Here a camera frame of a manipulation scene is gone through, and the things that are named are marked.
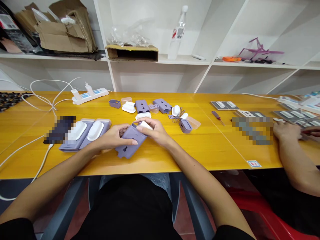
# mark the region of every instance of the cardboard box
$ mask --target cardboard box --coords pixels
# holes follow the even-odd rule
[[[159,50],[150,45],[142,46],[119,46],[109,44],[106,46],[109,59],[116,61],[141,61],[141,62],[158,62]]]
[[[49,6],[59,19],[66,15],[74,19],[76,24],[72,25],[57,22],[50,13],[44,14],[51,22],[39,21],[32,11],[32,8],[39,10],[34,3],[25,8],[15,16],[29,33],[39,33],[41,47],[70,53],[92,53],[97,50],[87,8],[80,0],[62,0]]]

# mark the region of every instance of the red chair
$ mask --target red chair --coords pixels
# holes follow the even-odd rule
[[[316,236],[300,233],[286,224],[272,211],[268,202],[259,192],[245,192],[232,188],[229,188],[228,192],[240,209],[258,213],[276,239],[319,240]]]

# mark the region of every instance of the bottle label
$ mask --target bottle label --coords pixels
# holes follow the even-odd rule
[[[179,39],[181,40],[184,34],[184,27],[175,28],[173,30],[172,39]]]
[[[14,23],[10,15],[0,14],[0,26],[3,29],[12,30],[19,29],[18,26]]]

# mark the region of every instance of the white bottle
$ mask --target white bottle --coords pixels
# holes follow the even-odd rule
[[[181,10],[178,26],[173,30],[171,43],[168,51],[168,59],[176,59],[181,44],[181,39],[184,34],[185,25],[187,22],[186,13],[188,6],[184,5]]]

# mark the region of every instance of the screwdriver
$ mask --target screwdriver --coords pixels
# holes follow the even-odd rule
[[[216,111],[212,111],[212,114],[216,117],[216,119],[218,119],[218,120],[221,122],[221,124],[222,124],[223,126],[225,126],[225,124],[224,124],[223,121],[221,120],[221,117],[216,113]]]

